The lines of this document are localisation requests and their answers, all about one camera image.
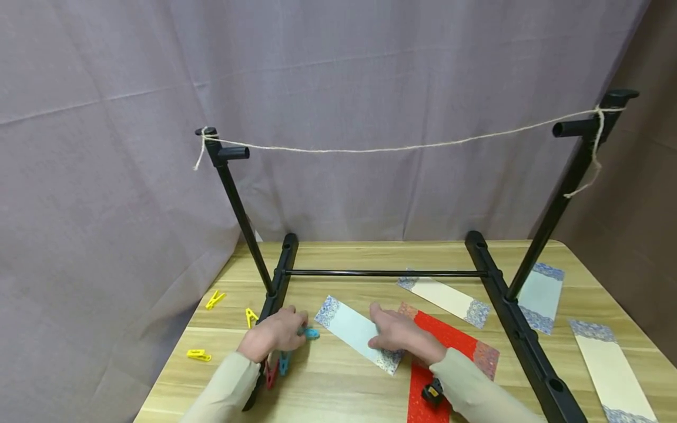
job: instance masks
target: wooden table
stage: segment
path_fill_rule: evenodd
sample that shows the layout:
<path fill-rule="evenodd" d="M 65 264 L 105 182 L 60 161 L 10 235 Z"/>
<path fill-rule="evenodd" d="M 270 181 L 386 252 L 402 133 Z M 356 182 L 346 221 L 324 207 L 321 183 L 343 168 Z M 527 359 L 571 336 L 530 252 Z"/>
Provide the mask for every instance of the wooden table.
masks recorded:
<path fill-rule="evenodd" d="M 527 241 L 489 242 L 489 250 L 510 281 L 526 252 Z M 261 243 L 272 272 L 280 244 Z M 540 262 L 565 271 L 565 281 L 552 336 L 540 342 L 558 375 L 569 385 L 590 422 L 606 422 L 599 400 L 567 319 L 605 324 L 615 332 L 632 369 L 661 423 L 677 422 L 677 370 L 647 338 L 573 253 L 550 242 Z M 474 269 L 462 242 L 302 242 L 299 269 Z M 440 279 L 490 303 L 477 279 Z M 211 311 L 204 306 L 214 289 L 227 296 Z M 244 309 L 258 313 L 265 290 L 246 246 L 239 245 L 213 287 L 200 302 L 188 327 L 139 412 L 136 422 L 176 422 L 197 398 L 221 360 L 233 351 L 247 330 Z M 308 310 L 311 319 L 331 294 L 369 316 L 369 304 L 397 309 L 401 301 L 429 313 L 500 351 L 496 382 L 541 413 L 524 372 L 496 312 L 483 330 L 445 312 L 395 285 L 395 278 L 293 277 L 285 305 Z M 405 422 L 409 389 L 409 359 L 394 376 L 315 324 L 320 339 L 292 356 L 289 373 L 272 391 L 262 390 L 257 404 L 240 414 L 239 422 Z M 209 363 L 185 357 L 188 349 L 206 349 Z"/>

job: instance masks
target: twine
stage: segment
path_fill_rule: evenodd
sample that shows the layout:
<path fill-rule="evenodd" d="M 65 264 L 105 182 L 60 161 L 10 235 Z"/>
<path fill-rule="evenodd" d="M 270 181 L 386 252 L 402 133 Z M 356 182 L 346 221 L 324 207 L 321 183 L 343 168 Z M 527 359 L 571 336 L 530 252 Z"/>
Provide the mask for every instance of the twine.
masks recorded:
<path fill-rule="evenodd" d="M 402 152 L 402 151 L 409 151 L 409 150 L 420 150 L 420 149 L 423 149 L 423 148 L 454 146 L 456 144 L 463 144 L 463 143 L 475 141 L 475 140 L 478 140 L 478 139 L 499 137 L 501 135 L 510 135 L 510 134 L 513 134 L 513 133 L 518 133 L 518 132 L 522 132 L 522 131 L 527 131 L 529 129 L 542 127 L 543 125 L 555 123 L 555 122 L 558 122 L 560 120 L 573 118 L 574 116 L 580 116 L 582 114 L 595 113 L 595 114 L 597 114 L 597 116 L 599 116 L 599 128 L 597 129 L 597 134 L 595 135 L 593 148 L 592 148 L 592 164 L 594 166 L 595 172 L 594 172 L 591 180 L 589 182 L 587 182 L 585 185 L 579 187 L 575 191 L 572 191 L 568 194 L 564 194 L 564 197 L 571 198 L 574 195 L 576 195 L 576 194 L 580 193 L 581 191 L 585 190 L 586 188 L 590 187 L 595 182 L 595 180 L 597 179 L 597 176 L 599 175 L 599 173 L 602 170 L 602 164 L 597 159 L 597 148 L 599 147 L 599 141 L 602 138 L 602 134 L 604 132 L 604 123 L 605 123 L 604 112 L 620 112 L 622 110 L 623 110 L 623 108 L 605 108 L 605 109 L 602 109 L 599 106 L 596 106 L 594 109 L 591 109 L 591 110 L 584 110 L 582 112 L 566 114 L 566 115 L 560 116 L 558 118 L 544 120 L 543 122 L 534 123 L 532 125 L 527 125 L 525 127 L 520 127 L 520 128 L 517 128 L 517 129 L 511 129 L 509 131 L 493 132 L 493 133 L 488 133 L 488 134 L 483 134 L 483 135 L 477 135 L 477 136 L 474 136 L 474 137 L 468 137 L 468 138 L 464 138 L 464 139 L 457 139 L 456 141 L 444 141 L 444 142 L 439 142 L 439 143 L 434 143 L 434 144 L 416 144 L 414 146 L 403 146 L 403 147 L 392 147 L 392 148 L 370 148 L 370 149 L 365 149 L 365 150 L 344 150 L 344 149 L 316 150 L 316 149 L 309 149 L 309 148 L 294 148 L 294 147 L 285 147 L 285 146 L 257 146 L 256 144 L 243 143 L 243 142 L 239 142 L 239 141 L 229 141 L 227 139 L 219 139 L 219 138 L 217 138 L 218 134 L 206 135 L 204 133 L 204 131 L 207 129 L 207 127 L 204 127 L 204 128 L 202 128 L 202 133 L 200 135 L 200 138 L 202 139 L 202 149 L 200 150 L 200 156 L 198 157 L 197 163 L 195 164 L 195 166 L 193 166 L 193 170 L 197 171 L 198 168 L 200 167 L 200 162 L 202 161 L 202 157 L 204 156 L 204 151 L 206 150 L 206 146 L 204 144 L 206 141 L 218 141 L 218 142 L 233 144 L 234 146 L 254 148 L 254 149 L 257 149 L 257 150 L 279 150 L 279 151 L 285 151 L 285 152 L 309 153 L 309 154 L 327 154 L 327 153 L 363 154 L 363 153 L 382 153 L 382 152 Z"/>

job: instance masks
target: black metal frame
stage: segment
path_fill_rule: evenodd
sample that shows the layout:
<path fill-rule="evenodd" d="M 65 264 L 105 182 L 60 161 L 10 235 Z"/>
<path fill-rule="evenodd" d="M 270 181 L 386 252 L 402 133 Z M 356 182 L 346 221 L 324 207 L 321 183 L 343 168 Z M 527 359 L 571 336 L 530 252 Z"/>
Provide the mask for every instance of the black metal frame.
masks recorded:
<path fill-rule="evenodd" d="M 639 93 L 636 91 L 617 89 L 607 92 L 604 98 L 602 98 L 600 108 L 617 108 L 619 110 L 604 112 L 605 125 L 602 137 L 598 143 L 599 145 L 607 140 L 616 121 L 620 117 L 622 109 L 626 107 L 628 101 L 638 95 Z M 212 163 L 219 172 L 225 192 L 228 195 L 230 204 L 244 234 L 244 239 L 252 253 L 266 289 L 265 303 L 257 324 L 280 309 L 284 302 L 291 276 L 479 277 L 489 294 L 501 324 L 510 339 L 515 354 L 529 379 L 531 387 L 536 393 L 536 397 L 548 421 L 550 423 L 583 423 L 587 422 L 583 411 L 573 398 L 567 384 L 557 376 L 557 373 L 552 368 L 543 348 L 538 343 L 538 335 L 529 327 L 524 314 L 522 314 L 518 306 L 517 296 L 569 203 L 569 198 L 565 197 L 564 194 L 572 192 L 578 187 L 586 170 L 590 166 L 592 149 L 594 148 L 594 140 L 598 128 L 599 116 L 596 114 L 584 120 L 557 123 L 553 127 L 552 133 L 555 137 L 581 137 L 581 140 L 569 162 L 566 173 L 554 191 L 548 207 L 540 219 L 529 250 L 522 260 L 510 287 L 507 286 L 503 279 L 503 272 L 496 267 L 489 253 L 487 242 L 478 231 L 468 232 L 465 239 L 466 248 L 475 264 L 476 270 L 474 271 L 294 269 L 299 239 L 295 234 L 288 233 L 284 237 L 280 260 L 271 280 L 256 242 L 254 231 L 249 224 L 242 201 L 228 169 L 228 160 L 249 158 L 249 149 L 245 147 L 225 148 L 218 141 L 205 141 L 205 144 Z M 196 135 L 201 135 L 202 129 L 195 131 L 195 133 Z M 204 134 L 216 137 L 217 131 L 214 128 L 206 128 Z M 259 374 L 256 387 L 244 406 L 244 411 L 254 405 L 257 391 L 265 382 L 263 368 L 264 366 L 261 366 L 261 373 Z"/>

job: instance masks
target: black tape measure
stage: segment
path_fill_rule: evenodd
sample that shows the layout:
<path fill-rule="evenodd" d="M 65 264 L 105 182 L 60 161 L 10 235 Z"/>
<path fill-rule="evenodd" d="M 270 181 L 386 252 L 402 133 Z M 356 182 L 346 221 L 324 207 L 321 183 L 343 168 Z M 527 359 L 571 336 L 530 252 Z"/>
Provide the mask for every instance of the black tape measure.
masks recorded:
<path fill-rule="evenodd" d="M 444 399 L 442 384 L 438 378 L 433 379 L 433 383 L 426 385 L 421 392 L 421 397 L 428 401 L 433 407 L 437 407 Z"/>

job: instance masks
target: red paper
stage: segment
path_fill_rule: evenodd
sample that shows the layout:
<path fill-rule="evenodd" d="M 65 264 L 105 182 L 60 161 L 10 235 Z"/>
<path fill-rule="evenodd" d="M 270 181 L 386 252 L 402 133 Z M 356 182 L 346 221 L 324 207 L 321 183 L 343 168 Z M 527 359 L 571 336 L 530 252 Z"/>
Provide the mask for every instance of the red paper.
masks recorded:
<path fill-rule="evenodd" d="M 405 303 L 402 303 L 399 312 L 411 317 L 419 328 L 432 333 L 445 347 L 454 347 L 459 350 L 473 360 L 488 378 L 494 379 L 498 350 Z M 421 396 L 423 388 L 432 381 L 433 373 L 426 365 L 415 359 L 412 362 L 412 379 L 409 385 L 407 423 L 449 422 L 451 407 L 446 400 L 442 401 L 437 408 L 433 408 Z"/>

